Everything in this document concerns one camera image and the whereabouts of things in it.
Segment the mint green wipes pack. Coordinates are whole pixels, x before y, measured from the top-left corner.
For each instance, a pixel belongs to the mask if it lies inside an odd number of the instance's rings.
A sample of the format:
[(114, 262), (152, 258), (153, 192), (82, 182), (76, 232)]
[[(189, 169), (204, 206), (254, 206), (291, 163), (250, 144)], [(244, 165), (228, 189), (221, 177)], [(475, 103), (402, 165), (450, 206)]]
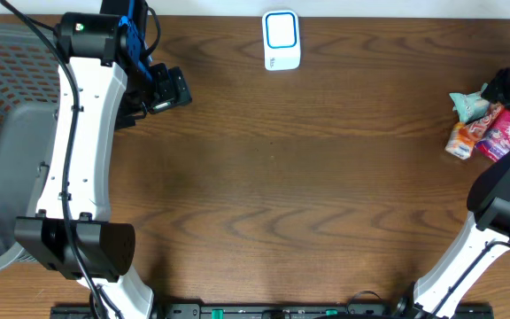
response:
[(479, 91), (471, 94), (450, 93), (455, 111), (460, 122), (469, 123), (481, 119), (487, 112), (490, 102), (482, 97), (483, 91), (488, 87), (485, 83)]

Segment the orange-red snack bar wrapper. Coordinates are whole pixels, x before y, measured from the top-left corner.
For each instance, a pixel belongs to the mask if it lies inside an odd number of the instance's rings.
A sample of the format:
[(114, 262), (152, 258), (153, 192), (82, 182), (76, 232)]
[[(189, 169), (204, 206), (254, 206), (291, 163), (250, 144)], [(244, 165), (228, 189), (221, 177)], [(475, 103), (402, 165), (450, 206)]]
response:
[(501, 103), (490, 105), (486, 114), (481, 119), (476, 120), (465, 127), (467, 137), (474, 142), (479, 141), (503, 110), (504, 106)]

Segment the small orange tissue pack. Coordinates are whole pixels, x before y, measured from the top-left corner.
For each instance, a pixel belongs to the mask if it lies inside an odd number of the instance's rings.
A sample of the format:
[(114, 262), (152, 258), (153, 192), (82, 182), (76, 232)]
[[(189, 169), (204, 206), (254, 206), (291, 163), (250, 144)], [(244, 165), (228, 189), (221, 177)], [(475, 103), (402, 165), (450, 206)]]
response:
[(470, 158), (475, 147), (474, 141), (460, 133), (460, 130), (464, 127), (465, 123), (461, 121), (453, 126), (449, 140), (444, 148), (451, 155), (461, 160)]

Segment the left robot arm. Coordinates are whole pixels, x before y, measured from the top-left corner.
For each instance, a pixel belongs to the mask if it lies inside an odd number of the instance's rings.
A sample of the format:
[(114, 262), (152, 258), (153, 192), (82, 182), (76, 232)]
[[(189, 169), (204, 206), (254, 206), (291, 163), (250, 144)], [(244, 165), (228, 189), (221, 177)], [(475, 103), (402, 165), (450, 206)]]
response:
[(144, 1), (68, 12), (47, 46), (58, 62), (58, 123), (50, 168), (16, 241), (46, 269), (89, 288), (95, 318), (158, 318), (154, 291), (133, 264), (135, 229), (111, 220), (109, 170), (119, 128), (191, 102), (178, 67), (153, 64), (145, 41), (156, 13)]

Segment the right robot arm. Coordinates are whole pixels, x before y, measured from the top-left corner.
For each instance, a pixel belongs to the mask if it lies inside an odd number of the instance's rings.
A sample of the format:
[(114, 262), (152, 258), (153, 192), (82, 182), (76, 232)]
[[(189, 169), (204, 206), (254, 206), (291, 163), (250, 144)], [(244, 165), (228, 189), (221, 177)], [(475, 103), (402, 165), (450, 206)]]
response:
[[(510, 108), (510, 67), (496, 74), (483, 97)], [(459, 235), (436, 266), (410, 286), (392, 317), (454, 317), (472, 285), (510, 251), (510, 151), (475, 180), (467, 210)]]

